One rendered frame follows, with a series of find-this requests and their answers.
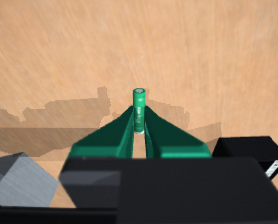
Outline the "green battery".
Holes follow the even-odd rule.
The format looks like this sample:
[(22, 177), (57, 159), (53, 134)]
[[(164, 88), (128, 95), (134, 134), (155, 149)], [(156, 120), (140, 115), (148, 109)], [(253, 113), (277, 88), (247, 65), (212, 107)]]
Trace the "green battery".
[(136, 134), (144, 133), (145, 99), (146, 91), (143, 88), (136, 88), (133, 90), (134, 132)]

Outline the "black rack of three labelled bins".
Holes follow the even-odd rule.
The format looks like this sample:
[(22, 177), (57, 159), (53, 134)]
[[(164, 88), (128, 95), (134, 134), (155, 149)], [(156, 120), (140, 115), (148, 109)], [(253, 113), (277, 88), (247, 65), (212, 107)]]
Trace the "black rack of three labelled bins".
[[(219, 137), (213, 157), (253, 157), (272, 180), (278, 174), (278, 145), (270, 136)], [(273, 161), (273, 162), (272, 162)]]

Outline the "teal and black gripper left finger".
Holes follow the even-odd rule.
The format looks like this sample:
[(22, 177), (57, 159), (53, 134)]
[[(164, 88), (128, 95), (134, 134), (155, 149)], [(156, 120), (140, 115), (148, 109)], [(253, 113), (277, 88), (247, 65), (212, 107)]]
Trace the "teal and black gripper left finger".
[(130, 106), (118, 118), (74, 143), (67, 158), (73, 156), (117, 156), (118, 158), (132, 158), (133, 143), (134, 106)]

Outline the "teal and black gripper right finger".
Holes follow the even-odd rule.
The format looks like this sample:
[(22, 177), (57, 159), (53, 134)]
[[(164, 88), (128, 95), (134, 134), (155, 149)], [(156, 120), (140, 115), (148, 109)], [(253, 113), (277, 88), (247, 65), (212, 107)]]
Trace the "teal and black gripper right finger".
[(146, 158), (212, 157), (205, 142), (161, 118), (147, 105), (144, 107), (144, 137)]

